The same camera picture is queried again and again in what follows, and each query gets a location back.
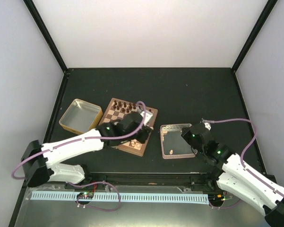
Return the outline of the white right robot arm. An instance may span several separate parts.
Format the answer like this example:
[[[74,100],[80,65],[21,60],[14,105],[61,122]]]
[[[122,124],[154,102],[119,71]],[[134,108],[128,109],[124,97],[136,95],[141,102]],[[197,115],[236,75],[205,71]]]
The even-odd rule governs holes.
[[[271,227],[284,227],[284,187],[256,171],[241,155],[217,142],[206,121],[181,130],[182,138],[191,150],[212,165],[212,175],[206,177],[206,187],[233,194],[258,212]]]

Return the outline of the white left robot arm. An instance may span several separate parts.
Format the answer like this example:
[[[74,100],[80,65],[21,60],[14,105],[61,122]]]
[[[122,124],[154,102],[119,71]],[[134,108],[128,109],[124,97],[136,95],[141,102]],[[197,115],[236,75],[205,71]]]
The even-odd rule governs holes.
[[[40,144],[38,140],[30,142],[21,158],[27,186],[70,182],[82,189],[88,188],[92,177],[83,164],[67,165],[64,161],[105,147],[116,147],[130,140],[143,144],[152,131],[147,125],[152,117],[149,111],[131,112],[121,120],[104,122],[67,140],[46,144]]]

